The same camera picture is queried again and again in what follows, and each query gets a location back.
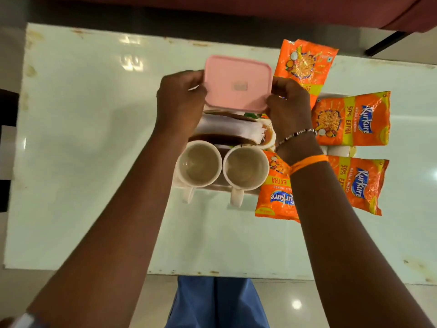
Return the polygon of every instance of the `white napkin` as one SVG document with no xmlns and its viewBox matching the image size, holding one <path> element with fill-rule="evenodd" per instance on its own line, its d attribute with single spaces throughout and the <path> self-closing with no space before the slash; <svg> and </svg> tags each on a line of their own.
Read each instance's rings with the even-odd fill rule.
<svg viewBox="0 0 437 328">
<path fill-rule="evenodd" d="M 237 120 L 222 115 L 203 114 L 194 134 L 218 134 L 238 136 L 253 140 L 257 144 L 264 138 L 263 125 L 259 122 Z"/>
</svg>

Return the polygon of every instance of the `pink plastic lid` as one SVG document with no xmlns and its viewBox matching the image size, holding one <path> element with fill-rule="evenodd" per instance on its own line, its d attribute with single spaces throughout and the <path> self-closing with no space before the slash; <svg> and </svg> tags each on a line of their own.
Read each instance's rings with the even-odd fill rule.
<svg viewBox="0 0 437 328">
<path fill-rule="evenodd" d="M 272 89 L 272 69 L 263 62 L 212 55 L 205 64 L 206 104 L 260 113 Z"/>
</svg>

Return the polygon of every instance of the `orange snack packet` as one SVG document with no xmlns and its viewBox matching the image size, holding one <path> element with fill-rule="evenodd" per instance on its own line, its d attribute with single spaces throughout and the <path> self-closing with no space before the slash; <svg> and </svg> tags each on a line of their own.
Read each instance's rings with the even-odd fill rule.
<svg viewBox="0 0 437 328">
<path fill-rule="evenodd" d="M 349 203 L 375 215 L 382 215 L 378 197 L 384 184 L 388 160 L 328 156 Z"/>
<path fill-rule="evenodd" d="M 293 199 L 289 166 L 274 152 L 264 151 L 270 171 L 258 196 L 255 216 L 295 220 L 300 223 Z"/>
<path fill-rule="evenodd" d="M 387 145 L 390 91 L 317 99 L 312 118 L 320 145 Z"/>
<path fill-rule="evenodd" d="M 311 108 L 322 90 L 338 49 L 298 39 L 282 42 L 274 75 L 292 78 L 309 92 Z"/>
</svg>

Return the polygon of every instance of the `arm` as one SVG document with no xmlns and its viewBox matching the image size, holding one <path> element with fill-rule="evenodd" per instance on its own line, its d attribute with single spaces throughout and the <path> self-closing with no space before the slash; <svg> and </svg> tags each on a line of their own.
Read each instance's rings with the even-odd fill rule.
<svg viewBox="0 0 437 328">
<path fill-rule="evenodd" d="M 291 79 L 275 78 L 267 100 L 278 140 L 313 128 L 309 95 Z M 278 148 L 289 165 L 322 154 L 312 133 Z M 291 176 L 293 197 L 315 282 L 331 327 L 432 327 L 366 232 L 327 162 Z"/>
<path fill-rule="evenodd" d="M 128 327 L 167 205 L 173 170 L 197 126 L 203 71 L 162 79 L 148 143 L 104 211 L 28 308 L 51 327 Z"/>
</svg>

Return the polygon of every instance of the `label on lid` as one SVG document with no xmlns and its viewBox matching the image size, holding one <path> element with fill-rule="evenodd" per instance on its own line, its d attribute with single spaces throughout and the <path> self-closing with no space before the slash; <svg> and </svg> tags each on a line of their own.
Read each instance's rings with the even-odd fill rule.
<svg viewBox="0 0 437 328">
<path fill-rule="evenodd" d="M 247 91 L 247 82 L 233 82 L 234 91 Z"/>
</svg>

